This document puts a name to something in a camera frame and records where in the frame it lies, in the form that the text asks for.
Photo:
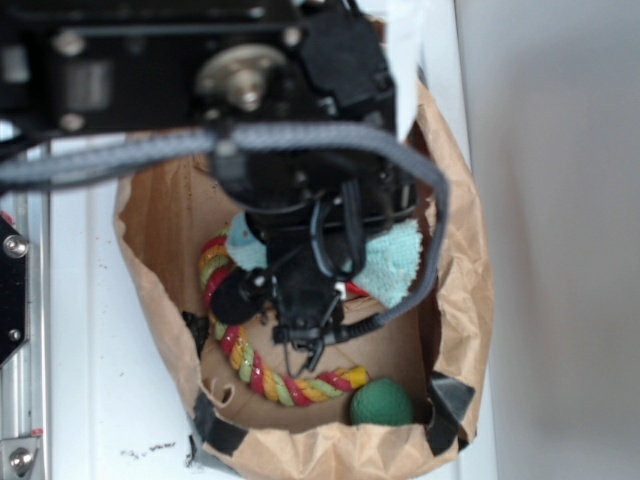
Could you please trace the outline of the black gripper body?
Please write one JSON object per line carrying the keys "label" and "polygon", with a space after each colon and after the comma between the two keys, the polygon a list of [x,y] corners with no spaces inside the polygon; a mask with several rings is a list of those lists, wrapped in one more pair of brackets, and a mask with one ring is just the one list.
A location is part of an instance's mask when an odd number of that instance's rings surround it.
{"label": "black gripper body", "polygon": [[306,354],[316,368],[324,349],[380,327],[344,322],[342,292],[366,264],[366,243],[413,219],[416,181],[391,161],[341,150],[242,153],[213,157],[214,177],[266,246],[265,302],[273,339]]}

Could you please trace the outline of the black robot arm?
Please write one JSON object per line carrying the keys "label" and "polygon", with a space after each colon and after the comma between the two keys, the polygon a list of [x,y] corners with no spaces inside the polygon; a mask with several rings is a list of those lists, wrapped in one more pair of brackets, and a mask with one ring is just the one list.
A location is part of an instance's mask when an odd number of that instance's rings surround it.
{"label": "black robot arm", "polygon": [[396,86],[353,1],[5,1],[3,191],[79,186],[182,154],[214,178],[266,248],[207,306],[228,325],[266,305],[276,342],[305,351],[374,331],[343,322],[337,287],[365,245],[406,220],[415,180],[351,145],[395,133]]}

